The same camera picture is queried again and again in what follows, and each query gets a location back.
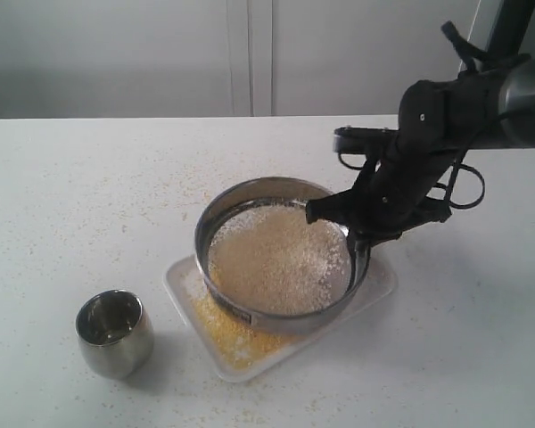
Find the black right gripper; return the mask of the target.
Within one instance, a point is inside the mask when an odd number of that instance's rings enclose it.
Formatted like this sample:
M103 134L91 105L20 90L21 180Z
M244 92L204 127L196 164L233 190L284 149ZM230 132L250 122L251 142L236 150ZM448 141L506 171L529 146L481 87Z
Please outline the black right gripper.
M454 160L452 149L421 152L398 133L376 172L358 178L352 189L307 202L308 224L326 220L357 231L345 232L346 294L362 294L378 285L385 287L385 294L396 288L398 279L388 260L379 252L372 256L373 246L362 237L393 240L426 223L445 222L451 216L449 204L428 193Z

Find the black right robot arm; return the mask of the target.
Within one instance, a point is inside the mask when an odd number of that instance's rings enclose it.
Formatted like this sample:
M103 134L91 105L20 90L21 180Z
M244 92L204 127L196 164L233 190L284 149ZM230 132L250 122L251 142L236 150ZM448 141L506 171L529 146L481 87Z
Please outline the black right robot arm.
M398 125L335 129L337 155L366 161L350 189L306 205L308 223L347 228L354 257L479 205L451 199L459 172L478 172L463 163L468 151L535 149L535 59L448 82L420 80L403 94Z

